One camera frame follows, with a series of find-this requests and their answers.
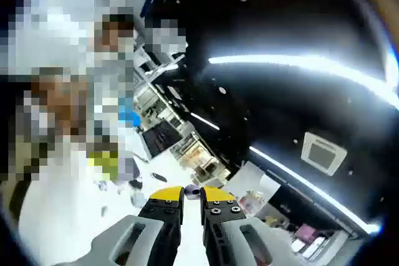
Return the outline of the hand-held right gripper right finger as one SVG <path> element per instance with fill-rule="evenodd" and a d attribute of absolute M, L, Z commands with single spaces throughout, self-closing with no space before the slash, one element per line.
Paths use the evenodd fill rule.
<path fill-rule="evenodd" d="M 210 265 L 300 265 L 290 234 L 248 217 L 234 196 L 200 189 L 203 245 Z"/>

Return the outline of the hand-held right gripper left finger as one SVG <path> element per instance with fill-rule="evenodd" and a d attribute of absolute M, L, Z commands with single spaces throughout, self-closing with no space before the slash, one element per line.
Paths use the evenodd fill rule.
<path fill-rule="evenodd" d="M 67 265 L 173 265 L 181 242 L 184 188 L 153 193 L 137 216 L 96 236 L 90 251 Z"/>

